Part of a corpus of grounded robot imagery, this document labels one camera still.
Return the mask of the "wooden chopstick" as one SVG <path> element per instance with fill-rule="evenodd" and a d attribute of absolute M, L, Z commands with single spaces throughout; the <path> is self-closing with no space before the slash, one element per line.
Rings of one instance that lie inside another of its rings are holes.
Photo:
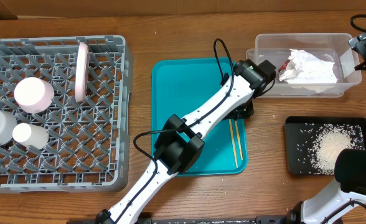
<path fill-rule="evenodd" d="M 237 141 L 238 141 L 238 148 L 239 148 L 239 152 L 240 152 L 240 159 L 242 161 L 243 160 L 242 145 L 241 145 L 240 133 L 239 133 L 239 130 L 238 130 L 237 120 L 235 120 L 235 129 L 236 129 L 236 134 L 237 134 Z"/>
<path fill-rule="evenodd" d="M 233 149 L 235 167 L 238 168 L 238 160 L 237 160 L 237 152 L 236 152 L 236 146 L 235 146 L 235 137 L 234 137 L 234 133 L 233 133 L 232 120 L 229 119 L 228 122 L 229 122 L 229 128 L 230 128 L 230 136 L 231 136 L 231 140 L 232 140 L 232 149 Z"/>

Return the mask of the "red snack wrapper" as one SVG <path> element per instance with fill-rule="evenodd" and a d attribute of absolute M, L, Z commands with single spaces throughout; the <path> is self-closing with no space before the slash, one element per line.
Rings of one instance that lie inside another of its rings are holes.
<path fill-rule="evenodd" d="M 285 61 L 284 64 L 282 64 L 282 66 L 280 66 L 280 68 L 278 70 L 279 81 L 283 81 L 282 76 L 283 76 L 283 73 L 286 71 L 286 68 L 287 68 L 289 63 L 290 63 L 290 60 L 287 60 L 287 61 Z"/>

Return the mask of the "white napkin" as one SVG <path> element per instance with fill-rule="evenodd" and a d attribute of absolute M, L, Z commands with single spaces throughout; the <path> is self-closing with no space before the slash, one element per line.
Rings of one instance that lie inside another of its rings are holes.
<path fill-rule="evenodd" d="M 335 84 L 338 78 L 334 74 L 334 62 L 317 58 L 305 50 L 291 49 L 287 60 L 290 60 L 283 81 L 299 88 L 303 85 L 308 90 L 321 93 L 326 90 L 324 85 Z"/>

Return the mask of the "pile of rice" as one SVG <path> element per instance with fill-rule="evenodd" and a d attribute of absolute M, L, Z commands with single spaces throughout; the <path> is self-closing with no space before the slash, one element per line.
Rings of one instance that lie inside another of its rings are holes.
<path fill-rule="evenodd" d="M 294 167 L 300 175 L 332 175 L 344 149 L 365 149 L 358 124 L 304 123 L 299 125 L 298 138 L 294 143 L 298 155 Z"/>

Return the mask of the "large white plate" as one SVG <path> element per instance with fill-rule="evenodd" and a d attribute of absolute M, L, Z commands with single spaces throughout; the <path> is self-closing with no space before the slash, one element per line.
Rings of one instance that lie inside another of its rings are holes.
<path fill-rule="evenodd" d="M 88 45 L 80 42 L 78 45 L 77 65 L 75 71 L 75 100 L 81 102 L 87 94 L 88 68 L 89 68 Z"/>

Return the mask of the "white cup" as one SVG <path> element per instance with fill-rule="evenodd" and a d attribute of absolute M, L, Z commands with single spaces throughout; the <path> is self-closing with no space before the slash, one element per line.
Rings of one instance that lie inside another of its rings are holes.
<path fill-rule="evenodd" d="M 12 137 L 25 147 L 34 146 L 37 149 L 42 149 L 49 141 L 45 128 L 28 123 L 18 124 L 12 131 Z"/>

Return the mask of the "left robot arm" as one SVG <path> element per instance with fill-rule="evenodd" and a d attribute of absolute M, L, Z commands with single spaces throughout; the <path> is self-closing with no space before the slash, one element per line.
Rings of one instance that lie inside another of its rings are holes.
<path fill-rule="evenodd" d="M 276 67 L 265 60 L 230 62 L 230 72 L 221 73 L 221 87 L 193 112 L 173 114 L 157 134 L 150 163 L 128 193 L 109 209 L 102 210 L 95 223 L 136 223 L 143 208 L 162 186 L 177 174 L 185 173 L 199 158 L 205 138 L 225 118 L 238 119 L 254 98 L 271 90 Z"/>

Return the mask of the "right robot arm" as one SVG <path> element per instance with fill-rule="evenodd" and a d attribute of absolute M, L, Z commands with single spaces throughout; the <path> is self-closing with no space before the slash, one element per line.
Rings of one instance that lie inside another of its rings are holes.
<path fill-rule="evenodd" d="M 366 71 L 366 29 L 354 28 L 362 33 L 349 45 L 364 59 L 355 69 Z M 366 209 L 366 150 L 344 149 L 338 155 L 332 181 L 276 223 L 335 223 L 357 206 Z"/>

